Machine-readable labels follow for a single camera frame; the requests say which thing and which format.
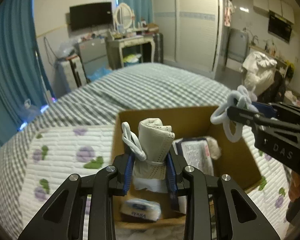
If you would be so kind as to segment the white floral quilt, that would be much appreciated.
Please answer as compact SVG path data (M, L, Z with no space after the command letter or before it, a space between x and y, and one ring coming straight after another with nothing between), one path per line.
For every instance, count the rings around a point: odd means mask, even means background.
M27 152L26 175L19 196L22 228L69 175L88 176L110 164L114 129L113 125L53 127L34 136ZM285 169L254 147L251 128L243 128L242 138L262 176L260 185L248 195L284 238L289 227Z

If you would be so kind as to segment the oval vanity mirror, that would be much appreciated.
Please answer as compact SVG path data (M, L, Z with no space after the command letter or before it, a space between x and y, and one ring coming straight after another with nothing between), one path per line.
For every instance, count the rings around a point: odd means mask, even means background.
M126 3L120 3L113 14L115 29L121 34L126 33L133 27L134 18L134 12L130 6Z

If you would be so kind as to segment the black wall television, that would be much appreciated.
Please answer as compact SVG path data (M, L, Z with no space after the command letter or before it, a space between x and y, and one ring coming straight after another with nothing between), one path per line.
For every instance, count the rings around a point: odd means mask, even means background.
M111 24L113 22L111 2L90 3L70 7L72 31Z

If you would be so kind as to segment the blue Vinda tissue pack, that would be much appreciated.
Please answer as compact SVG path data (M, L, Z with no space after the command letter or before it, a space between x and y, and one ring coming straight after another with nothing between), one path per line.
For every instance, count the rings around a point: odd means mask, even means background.
M124 215L156 222L161 216L161 206L157 202L144 199L126 200L120 208Z

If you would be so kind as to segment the white suitcase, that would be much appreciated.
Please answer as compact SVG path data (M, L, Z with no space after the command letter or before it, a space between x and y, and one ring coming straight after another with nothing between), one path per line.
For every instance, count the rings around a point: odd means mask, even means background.
M67 93L85 86L87 78L78 55L57 61L57 69Z

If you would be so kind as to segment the large white tissue package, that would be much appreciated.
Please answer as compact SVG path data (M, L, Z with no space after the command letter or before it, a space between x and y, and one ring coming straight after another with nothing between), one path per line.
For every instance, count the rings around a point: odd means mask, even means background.
M215 175L213 162L221 157L221 149L213 137L181 138L173 141L172 146L177 155L182 155L187 164L203 174Z

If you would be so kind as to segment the white laundry bundle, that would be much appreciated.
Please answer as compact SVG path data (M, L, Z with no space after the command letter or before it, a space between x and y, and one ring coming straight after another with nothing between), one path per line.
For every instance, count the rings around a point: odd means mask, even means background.
M256 96L261 95L274 82L277 61L260 51L250 53L242 64L243 85Z

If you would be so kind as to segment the dark suitcase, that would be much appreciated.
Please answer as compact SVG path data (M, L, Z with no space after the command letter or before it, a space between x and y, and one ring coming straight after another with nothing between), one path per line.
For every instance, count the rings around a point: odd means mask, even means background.
M163 37L163 34L162 33L154 34L153 40L155 43L154 62L163 63L164 62L164 37Z

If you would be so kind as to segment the large teal curtain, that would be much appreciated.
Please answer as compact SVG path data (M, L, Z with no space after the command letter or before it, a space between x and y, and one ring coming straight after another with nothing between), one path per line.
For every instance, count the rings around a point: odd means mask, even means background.
M41 109L53 95L40 58L34 26L34 0L0 4L0 148L23 123L25 103Z

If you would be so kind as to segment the grey mini fridge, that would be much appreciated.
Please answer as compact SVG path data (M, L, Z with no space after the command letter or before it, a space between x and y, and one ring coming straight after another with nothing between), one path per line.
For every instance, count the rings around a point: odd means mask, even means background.
M86 76L91 76L108 66L106 42L104 38L93 38L77 44L79 57L81 58Z

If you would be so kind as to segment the white sliding wardrobe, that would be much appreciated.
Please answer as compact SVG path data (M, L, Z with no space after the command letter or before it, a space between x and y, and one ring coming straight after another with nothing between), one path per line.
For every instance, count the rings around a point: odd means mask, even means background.
M221 46L223 0L152 0L163 35L163 62L213 75Z

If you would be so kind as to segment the brown cardboard box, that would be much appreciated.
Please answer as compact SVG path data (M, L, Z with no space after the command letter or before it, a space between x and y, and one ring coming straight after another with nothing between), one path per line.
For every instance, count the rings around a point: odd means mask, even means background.
M187 107L170 109L146 109L120 112L116 117L111 157L124 152L122 141L123 122L128 122L135 134L139 132L139 123L147 118L159 118L164 125L171 126L175 134L174 150L184 156L187 164L205 174L221 176L228 174L246 192L251 191L261 181L261 174L251 150L243 139L230 142L222 125L210 122L215 106ZM141 198L160 204L161 217L156 222L121 213L121 206L129 199ZM185 198L172 200L168 193L159 190L138 190L130 187L125 197L114 197L115 225L124 229L150 229L164 226L183 225L185 223Z

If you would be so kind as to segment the white kitchen cabinets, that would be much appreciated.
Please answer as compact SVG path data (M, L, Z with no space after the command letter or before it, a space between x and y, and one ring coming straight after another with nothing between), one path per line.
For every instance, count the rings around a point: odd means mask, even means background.
M283 0L253 0L253 6L262 12L273 12L291 24L295 23L292 6Z

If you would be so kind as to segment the clear water jug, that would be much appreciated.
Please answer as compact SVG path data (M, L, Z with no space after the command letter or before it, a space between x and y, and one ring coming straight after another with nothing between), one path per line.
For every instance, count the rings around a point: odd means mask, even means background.
M19 127L19 131L22 131L29 123L31 123L36 117L43 114L49 105L37 107L31 103L30 99L24 101L24 106L19 111L19 117L22 120L22 124Z

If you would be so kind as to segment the cream cloth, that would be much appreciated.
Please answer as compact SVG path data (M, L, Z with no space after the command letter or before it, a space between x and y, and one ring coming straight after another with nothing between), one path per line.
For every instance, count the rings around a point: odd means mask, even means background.
M140 179L165 179L165 159L175 134L159 118L148 118L139 123L139 142L146 160L136 160L133 174Z

